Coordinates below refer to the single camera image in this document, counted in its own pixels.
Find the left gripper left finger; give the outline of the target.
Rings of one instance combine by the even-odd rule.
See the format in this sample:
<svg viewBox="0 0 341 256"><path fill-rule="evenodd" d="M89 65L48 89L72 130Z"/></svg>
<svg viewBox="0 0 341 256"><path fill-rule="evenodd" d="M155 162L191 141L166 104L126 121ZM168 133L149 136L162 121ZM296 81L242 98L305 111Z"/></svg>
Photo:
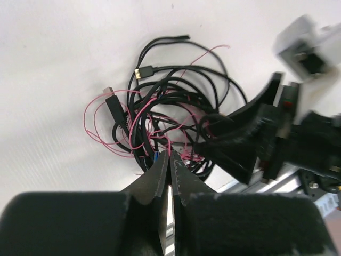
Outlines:
<svg viewBox="0 0 341 256"><path fill-rule="evenodd" d="M17 195L1 215L1 255L164 255L168 161L161 153L119 192Z"/></svg>

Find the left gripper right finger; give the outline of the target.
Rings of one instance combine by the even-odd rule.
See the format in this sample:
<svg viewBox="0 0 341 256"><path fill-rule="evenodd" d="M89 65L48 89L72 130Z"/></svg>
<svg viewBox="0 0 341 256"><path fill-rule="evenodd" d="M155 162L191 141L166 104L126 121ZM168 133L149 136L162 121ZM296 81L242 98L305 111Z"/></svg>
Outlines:
<svg viewBox="0 0 341 256"><path fill-rule="evenodd" d="M292 193L217 193L170 154L176 255L335 255L316 205Z"/></svg>

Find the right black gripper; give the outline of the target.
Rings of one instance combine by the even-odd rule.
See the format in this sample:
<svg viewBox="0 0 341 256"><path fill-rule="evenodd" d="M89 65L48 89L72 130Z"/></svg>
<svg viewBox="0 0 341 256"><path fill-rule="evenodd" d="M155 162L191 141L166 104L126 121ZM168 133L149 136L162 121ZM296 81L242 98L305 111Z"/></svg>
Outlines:
<svg viewBox="0 0 341 256"><path fill-rule="evenodd" d="M197 143L194 151L244 184L250 182L258 158L266 181L275 180L283 165L291 164L339 184L340 115L309 111L295 123L302 86L291 83L283 88L278 104L277 133L273 103L281 80L282 73L274 72L253 100L227 116L210 117L204 131L214 137Z"/></svg>

